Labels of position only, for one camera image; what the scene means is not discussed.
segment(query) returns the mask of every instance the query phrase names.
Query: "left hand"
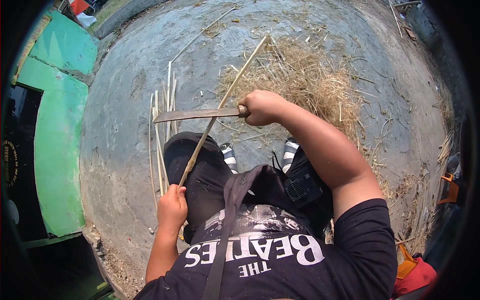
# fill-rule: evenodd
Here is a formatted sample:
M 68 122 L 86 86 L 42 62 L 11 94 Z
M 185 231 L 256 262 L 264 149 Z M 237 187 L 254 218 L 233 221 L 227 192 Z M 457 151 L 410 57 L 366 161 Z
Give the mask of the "left hand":
M 158 201 L 158 228 L 159 230 L 178 234 L 180 227 L 187 219 L 188 207 L 185 200 L 186 187 L 182 186 L 178 191 L 178 185 L 172 184 L 168 192 Z

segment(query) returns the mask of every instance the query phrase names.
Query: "right arm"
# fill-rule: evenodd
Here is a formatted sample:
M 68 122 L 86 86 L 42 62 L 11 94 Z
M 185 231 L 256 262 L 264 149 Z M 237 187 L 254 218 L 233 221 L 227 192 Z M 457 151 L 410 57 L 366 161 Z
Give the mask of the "right arm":
M 332 190 L 335 220 L 355 205 L 383 198 L 370 166 L 338 129 L 268 91 L 254 91 L 239 101 L 254 126 L 279 123 L 297 139 L 313 168 Z

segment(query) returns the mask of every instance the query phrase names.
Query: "green wall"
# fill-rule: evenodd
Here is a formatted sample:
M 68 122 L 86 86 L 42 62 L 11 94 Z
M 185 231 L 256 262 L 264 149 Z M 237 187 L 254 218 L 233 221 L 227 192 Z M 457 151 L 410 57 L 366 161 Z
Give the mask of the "green wall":
M 29 56 L 63 70 L 91 73 L 97 54 L 98 39 L 58 11 L 45 27 Z
M 18 84 L 43 91 L 34 140 L 35 183 L 47 232 L 58 237 L 85 224 L 79 148 L 88 86 L 64 73 L 91 73 L 98 40 L 53 12 L 27 57 Z

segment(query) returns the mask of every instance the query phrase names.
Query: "person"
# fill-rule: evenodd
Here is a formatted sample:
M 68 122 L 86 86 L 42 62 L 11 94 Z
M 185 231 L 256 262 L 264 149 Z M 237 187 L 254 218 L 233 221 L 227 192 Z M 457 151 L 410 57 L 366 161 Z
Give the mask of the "person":
M 397 261 L 388 208 L 354 144 L 275 93 L 256 90 L 239 104 L 249 125 L 279 123 L 293 135 L 290 167 L 235 174 L 208 137 L 178 189 L 202 134 L 173 136 L 164 158 L 174 184 L 158 202 L 146 285 L 135 299 L 389 299 Z M 333 244 L 313 233 L 315 216 L 306 220 L 285 190 L 283 180 L 305 165 L 331 190 Z M 179 255 L 185 220 L 190 246 Z

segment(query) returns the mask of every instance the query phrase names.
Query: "beatles t-shirt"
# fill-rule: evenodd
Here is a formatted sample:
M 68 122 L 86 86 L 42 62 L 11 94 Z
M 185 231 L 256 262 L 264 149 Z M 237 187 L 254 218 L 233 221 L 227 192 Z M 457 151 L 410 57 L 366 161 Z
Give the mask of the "beatles t-shirt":
M 196 233 L 202 242 L 190 245 L 135 299 L 201 299 L 224 216 L 222 210 L 207 220 Z M 282 209 L 242 204 L 228 240 L 219 298 L 389 299 L 397 261 L 385 201 L 356 205 L 334 229 L 334 244 L 325 244 Z

